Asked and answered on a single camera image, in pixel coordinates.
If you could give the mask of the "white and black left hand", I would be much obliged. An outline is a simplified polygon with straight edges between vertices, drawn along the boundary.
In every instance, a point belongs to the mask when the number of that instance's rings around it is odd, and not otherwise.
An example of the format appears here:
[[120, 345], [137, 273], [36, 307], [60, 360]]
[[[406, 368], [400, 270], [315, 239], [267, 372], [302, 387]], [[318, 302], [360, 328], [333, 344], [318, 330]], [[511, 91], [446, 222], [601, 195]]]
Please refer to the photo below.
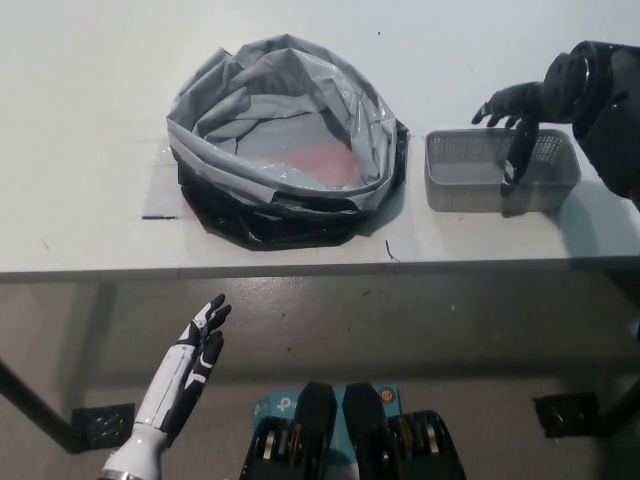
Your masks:
[[167, 350], [147, 389], [134, 423], [177, 437], [219, 358], [220, 327], [231, 312], [223, 294], [206, 303]]

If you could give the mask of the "black and white right hand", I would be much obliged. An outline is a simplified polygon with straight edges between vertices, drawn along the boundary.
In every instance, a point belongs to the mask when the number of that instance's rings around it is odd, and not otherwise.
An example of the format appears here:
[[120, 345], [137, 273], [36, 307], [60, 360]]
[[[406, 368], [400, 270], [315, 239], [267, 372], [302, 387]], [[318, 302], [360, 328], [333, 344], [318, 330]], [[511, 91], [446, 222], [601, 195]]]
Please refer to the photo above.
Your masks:
[[539, 133], [541, 119], [541, 83], [529, 82], [494, 93], [471, 119], [472, 125], [487, 118], [486, 127], [493, 128], [505, 120], [507, 129], [515, 128], [504, 164], [500, 185], [503, 198], [511, 196], [524, 177]]

